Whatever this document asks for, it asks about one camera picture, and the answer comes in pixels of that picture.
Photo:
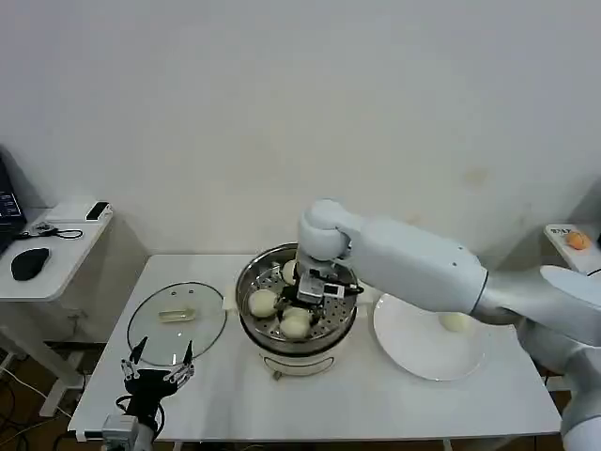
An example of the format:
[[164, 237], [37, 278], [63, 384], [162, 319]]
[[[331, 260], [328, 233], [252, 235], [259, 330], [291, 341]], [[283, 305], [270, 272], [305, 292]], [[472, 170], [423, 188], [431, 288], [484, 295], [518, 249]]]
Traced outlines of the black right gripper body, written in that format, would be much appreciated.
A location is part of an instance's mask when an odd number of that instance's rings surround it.
[[295, 296], [284, 296], [284, 303], [290, 307], [298, 307], [309, 311], [316, 311], [323, 308], [324, 300], [320, 299], [312, 299], [309, 302], [305, 300], [299, 300]]

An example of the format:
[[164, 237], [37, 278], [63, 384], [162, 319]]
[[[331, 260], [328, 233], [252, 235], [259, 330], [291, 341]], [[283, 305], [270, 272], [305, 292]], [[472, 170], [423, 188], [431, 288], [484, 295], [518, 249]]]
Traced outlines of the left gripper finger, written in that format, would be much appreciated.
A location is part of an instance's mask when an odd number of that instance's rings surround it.
[[171, 371], [167, 376], [164, 376], [163, 379], [169, 383], [186, 383], [193, 374], [193, 342], [190, 340], [181, 365]]
[[121, 370], [125, 380], [137, 379], [139, 377], [138, 364], [141, 360], [147, 337], [145, 336], [132, 349], [127, 359], [121, 360]]

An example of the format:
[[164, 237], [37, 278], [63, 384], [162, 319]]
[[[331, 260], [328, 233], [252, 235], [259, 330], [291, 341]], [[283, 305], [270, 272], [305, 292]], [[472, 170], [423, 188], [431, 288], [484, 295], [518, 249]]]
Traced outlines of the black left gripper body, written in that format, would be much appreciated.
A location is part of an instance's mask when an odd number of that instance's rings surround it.
[[124, 371], [124, 385], [131, 396], [126, 414], [155, 417], [161, 401], [177, 391], [177, 371], [143, 368]]

